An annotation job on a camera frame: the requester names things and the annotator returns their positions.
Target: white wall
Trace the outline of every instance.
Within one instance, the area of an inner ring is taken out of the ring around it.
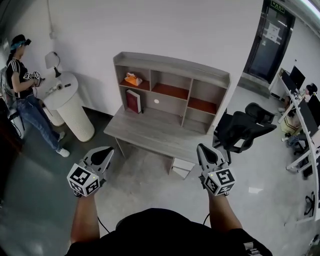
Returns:
[[[320,90],[320,39],[298,18],[280,68],[291,72],[294,66],[305,76],[301,89],[314,83]],[[278,96],[285,93],[278,82],[274,83],[271,92]]]
[[[53,48],[63,69],[78,78],[85,105],[114,115],[121,99],[113,57],[121,51],[169,56],[225,70],[230,72],[230,90],[234,90],[252,47],[263,0],[49,3],[55,40],[49,38],[46,0],[34,0],[10,32],[11,37],[23,33],[32,40],[25,65],[44,74],[45,54]]]

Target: white desk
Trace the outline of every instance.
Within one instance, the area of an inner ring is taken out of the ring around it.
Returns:
[[[282,84],[283,88],[285,89],[286,93],[290,96],[292,103],[290,105],[290,107],[287,109],[287,111],[283,114],[283,116],[279,119],[279,123],[281,123],[283,121],[283,119],[286,117],[286,115],[289,113],[289,111],[293,108],[293,106],[295,106],[296,109],[296,114],[299,117],[300,123],[301,123],[301,127],[306,135],[306,139],[308,141],[309,144],[309,150],[308,152],[306,152],[305,154],[303,154],[302,156],[300,156],[296,161],[294,161],[292,164],[288,165],[286,167],[287,170],[290,170],[291,168],[297,166],[297,164],[299,162],[301,162],[304,158],[309,157],[309,162],[310,164],[309,166],[312,166],[312,173],[313,173],[313,178],[314,178],[314,182],[315,182],[315,191],[314,191],[314,195],[315,195],[315,204],[314,204],[314,214],[312,217],[308,217],[308,218],[303,218],[301,220],[298,220],[296,223],[303,223],[303,222],[307,222],[310,220],[314,220],[317,221],[320,219],[320,209],[319,209],[319,175],[318,175],[318,164],[317,164],[317,154],[316,154],[316,147],[309,135],[309,131],[307,128],[307,125],[305,123],[304,117],[302,116],[302,113],[300,112],[299,109],[299,104],[300,101],[296,100],[294,98],[294,96],[291,94],[291,92],[289,91],[288,87],[286,86],[286,84],[284,83],[284,81],[282,80],[281,76],[278,74],[277,75],[279,78],[280,83]],[[307,167],[304,166],[303,168],[301,168],[299,171],[302,171],[304,169],[306,169]]]
[[[46,92],[57,83],[61,83],[62,86],[71,85],[46,95]],[[41,87],[43,89],[39,90],[38,98],[43,100],[45,106],[49,110],[58,111],[79,141],[89,141],[95,134],[95,128],[81,106],[81,100],[77,93],[79,87],[77,78],[70,72],[62,72],[59,77],[52,75],[46,77]]]

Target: gray floor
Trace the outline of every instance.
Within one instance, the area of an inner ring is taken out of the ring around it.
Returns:
[[[244,111],[251,102],[271,112],[280,105],[272,97],[266,99],[238,87],[228,113]],[[89,149],[116,145],[113,138],[103,134],[109,118],[94,111],[88,115],[96,134],[87,143],[79,142],[66,126],[62,127],[68,131],[63,144],[71,151],[69,158],[52,152],[36,130],[27,134],[23,154],[12,166],[0,210],[0,244],[8,255],[56,256],[66,252],[76,205],[66,175]],[[319,224],[284,223],[302,216],[304,197],[312,191],[314,181],[312,176],[303,180],[301,174],[286,171],[294,156],[281,137],[278,127],[257,138],[249,150],[231,154],[237,183],[228,199],[244,229],[274,256],[300,256],[319,231]],[[108,183],[95,196],[98,215],[109,230],[127,215],[150,207],[171,209],[194,222],[203,222],[208,214],[208,196],[198,179],[200,167],[183,180],[174,172],[168,175],[167,166],[167,158],[144,150],[135,150],[126,162],[116,152]]]

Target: doorway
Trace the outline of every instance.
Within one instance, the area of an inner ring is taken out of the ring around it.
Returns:
[[[271,84],[286,53],[295,17],[281,5],[264,0],[258,29],[244,72]]]

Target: white lamp shade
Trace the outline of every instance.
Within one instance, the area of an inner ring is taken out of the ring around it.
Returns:
[[[56,67],[59,64],[59,57],[55,54],[54,51],[49,52],[45,57],[45,66],[47,69]]]

